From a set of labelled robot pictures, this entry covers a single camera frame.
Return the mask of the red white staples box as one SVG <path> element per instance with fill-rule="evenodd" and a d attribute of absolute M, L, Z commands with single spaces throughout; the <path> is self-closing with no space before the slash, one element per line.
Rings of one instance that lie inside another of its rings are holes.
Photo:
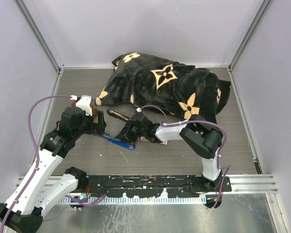
<path fill-rule="evenodd" d="M 141 141 L 150 142 L 150 141 L 149 141 L 148 139 L 146 139 L 145 137 L 141 137 L 140 140 L 141 140 Z M 161 141 L 154 141 L 154 142 L 152 142 L 152 143 L 157 143 L 157 144 L 161 144 L 161 145 L 167 145 L 168 142 L 167 142 L 167 141 L 162 141 L 162 142 L 161 142 Z"/>

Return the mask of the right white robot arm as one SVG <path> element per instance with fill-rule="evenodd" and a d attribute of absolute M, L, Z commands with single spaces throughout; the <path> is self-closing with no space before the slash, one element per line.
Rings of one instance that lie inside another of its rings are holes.
<path fill-rule="evenodd" d="M 135 113 L 115 137 L 121 142 L 135 143 L 144 137 L 151 143 L 183 140 L 202 159 L 203 186 L 214 191 L 220 186 L 217 157 L 224 132 L 199 115 L 177 123 L 153 123 L 143 113 Z"/>

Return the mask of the blue stapler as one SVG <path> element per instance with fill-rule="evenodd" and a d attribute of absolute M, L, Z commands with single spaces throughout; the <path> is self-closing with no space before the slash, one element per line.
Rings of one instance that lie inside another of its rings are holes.
<path fill-rule="evenodd" d="M 108 142 L 113 143 L 113 144 L 118 145 L 118 146 L 121 146 L 123 148 L 126 148 L 128 150 L 135 150 L 135 148 L 136 148 L 135 143 L 122 142 L 119 139 L 115 139 L 112 135 L 110 135 L 108 133 L 104 133 L 104 134 L 94 133 L 94 135 L 99 136 L 101 138 L 104 138 Z"/>

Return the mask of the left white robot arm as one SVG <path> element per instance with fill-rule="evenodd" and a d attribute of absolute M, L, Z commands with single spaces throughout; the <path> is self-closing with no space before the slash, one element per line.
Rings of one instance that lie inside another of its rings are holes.
<path fill-rule="evenodd" d="M 41 193 L 55 168 L 84 134 L 104 133 L 103 111 L 93 115 L 79 107 L 67 107 L 56 128 L 44 136 L 38 155 L 23 181 L 6 202 L 0 203 L 0 221 L 17 233 L 35 233 L 47 212 L 72 191 L 83 192 L 88 186 L 86 172 L 71 167 L 44 194 Z"/>

